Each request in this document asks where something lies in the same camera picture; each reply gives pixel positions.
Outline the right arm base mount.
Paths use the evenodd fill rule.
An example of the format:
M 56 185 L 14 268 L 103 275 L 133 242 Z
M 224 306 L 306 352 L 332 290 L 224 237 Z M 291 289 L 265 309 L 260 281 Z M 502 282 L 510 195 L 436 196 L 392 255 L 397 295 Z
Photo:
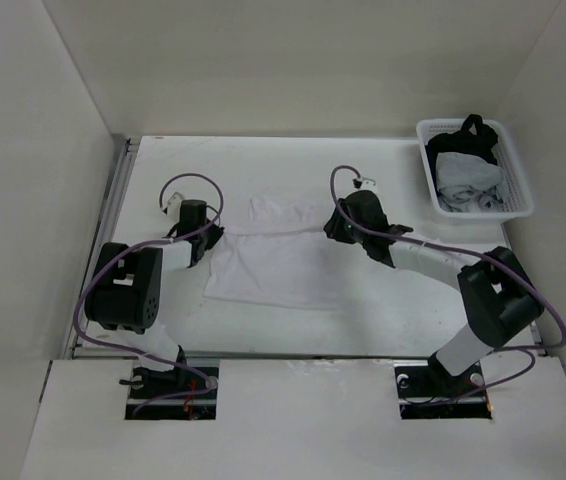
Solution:
M 479 364 L 458 377 L 437 377 L 425 361 L 399 362 L 394 366 L 402 420 L 490 420 L 492 414 L 484 391 Z

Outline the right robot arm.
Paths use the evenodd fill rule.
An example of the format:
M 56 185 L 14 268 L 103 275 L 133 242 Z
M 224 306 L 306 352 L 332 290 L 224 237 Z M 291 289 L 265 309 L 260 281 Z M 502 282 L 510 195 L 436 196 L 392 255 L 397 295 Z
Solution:
M 339 198 L 324 226 L 326 236 L 359 244 L 368 257 L 397 270 L 421 274 L 459 292 L 466 324 L 428 359 L 427 384 L 436 394 L 452 394 L 463 374 L 504 347 L 544 312 L 544 306 L 511 277 L 528 281 L 518 259 L 497 247 L 476 262 L 457 252 L 430 249 L 408 238 L 412 229 L 390 224 L 376 194 L 359 190 Z

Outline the grey tank top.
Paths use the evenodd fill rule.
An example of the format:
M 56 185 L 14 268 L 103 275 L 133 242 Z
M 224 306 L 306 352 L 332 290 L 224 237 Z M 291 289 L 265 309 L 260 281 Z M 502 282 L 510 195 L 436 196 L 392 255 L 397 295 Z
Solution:
M 439 203 L 448 212 L 499 212 L 509 199 L 502 168 L 475 155 L 440 153 L 435 180 Z

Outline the aluminium table frame rail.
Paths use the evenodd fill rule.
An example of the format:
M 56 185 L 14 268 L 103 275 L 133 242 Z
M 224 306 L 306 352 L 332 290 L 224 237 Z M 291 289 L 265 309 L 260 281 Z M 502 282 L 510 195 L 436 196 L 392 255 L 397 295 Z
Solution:
M 112 140 L 113 157 L 77 299 L 80 299 L 92 279 L 102 245 L 112 238 L 142 137 L 113 134 Z

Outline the white tank top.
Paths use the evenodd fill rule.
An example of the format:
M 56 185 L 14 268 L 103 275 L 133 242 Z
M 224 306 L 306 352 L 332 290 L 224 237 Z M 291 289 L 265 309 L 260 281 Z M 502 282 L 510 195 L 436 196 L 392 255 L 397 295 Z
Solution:
M 360 246 L 328 239 L 323 226 L 332 213 L 312 195 L 251 198 L 247 220 L 228 225 L 213 248 L 204 296 L 303 310 L 374 298 L 364 289 L 388 282 L 391 271 Z

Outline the black tank top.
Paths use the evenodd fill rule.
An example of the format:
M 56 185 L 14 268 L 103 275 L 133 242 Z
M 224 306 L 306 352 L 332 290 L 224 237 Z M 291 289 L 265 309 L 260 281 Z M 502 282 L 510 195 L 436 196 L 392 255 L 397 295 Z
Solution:
M 436 167 L 437 158 L 442 153 L 461 153 L 481 158 L 491 165 L 497 164 L 492 149 L 497 145 L 497 132 L 484 123 L 478 114 L 469 115 L 459 130 L 452 133 L 440 133 L 431 138 L 426 147 L 428 164 Z

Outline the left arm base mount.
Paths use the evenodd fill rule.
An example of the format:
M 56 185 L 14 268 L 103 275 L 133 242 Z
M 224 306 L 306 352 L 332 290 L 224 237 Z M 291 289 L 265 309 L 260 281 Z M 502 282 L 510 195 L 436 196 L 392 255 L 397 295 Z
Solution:
M 194 360 L 199 374 L 177 367 L 159 371 L 135 365 L 119 384 L 127 388 L 125 419 L 207 421 L 217 414 L 219 362 Z

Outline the white plastic basket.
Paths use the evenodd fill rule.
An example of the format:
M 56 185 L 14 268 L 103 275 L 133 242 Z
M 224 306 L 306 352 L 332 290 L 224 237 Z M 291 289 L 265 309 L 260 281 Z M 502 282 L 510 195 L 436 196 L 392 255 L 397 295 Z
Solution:
M 435 189 L 434 176 L 429 167 L 426 145 L 438 134 L 459 131 L 463 123 L 463 118 L 436 118 L 421 120 L 416 124 L 418 145 L 434 210 L 433 217 L 442 224 L 462 225 L 502 224 L 515 218 L 530 216 L 534 212 L 535 204 L 523 164 L 509 132 L 494 119 L 484 119 L 483 123 L 498 135 L 498 141 L 492 151 L 498 166 L 504 172 L 507 192 L 503 205 L 495 212 L 477 211 L 476 213 L 449 212 L 442 208 Z

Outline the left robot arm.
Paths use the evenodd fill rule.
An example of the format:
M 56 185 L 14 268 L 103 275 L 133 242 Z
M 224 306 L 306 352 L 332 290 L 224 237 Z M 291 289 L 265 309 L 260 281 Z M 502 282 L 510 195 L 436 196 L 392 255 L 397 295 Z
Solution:
M 105 330 L 147 333 L 158 317 L 162 274 L 196 266 L 223 236 L 218 219 L 206 201 L 182 200 L 166 237 L 132 246 L 103 244 L 78 308 Z

